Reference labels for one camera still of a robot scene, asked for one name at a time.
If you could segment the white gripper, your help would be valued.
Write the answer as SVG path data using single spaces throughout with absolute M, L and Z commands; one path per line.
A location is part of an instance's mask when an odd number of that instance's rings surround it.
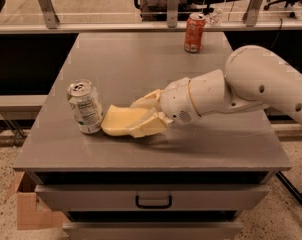
M 151 136 L 165 131 L 175 122 L 189 124 L 200 119 L 190 97 L 190 78 L 183 78 L 170 83 L 163 91 L 156 89 L 134 101 L 131 108 L 148 110 L 139 120 L 126 127 L 134 138 Z

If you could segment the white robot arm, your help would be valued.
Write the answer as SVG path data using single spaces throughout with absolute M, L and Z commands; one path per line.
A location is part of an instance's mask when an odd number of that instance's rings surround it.
M 126 128 L 143 137 L 197 121 L 273 107 L 302 125 L 302 73 L 270 50 L 247 45 L 233 51 L 223 70 L 170 83 L 131 104 L 146 112 Z

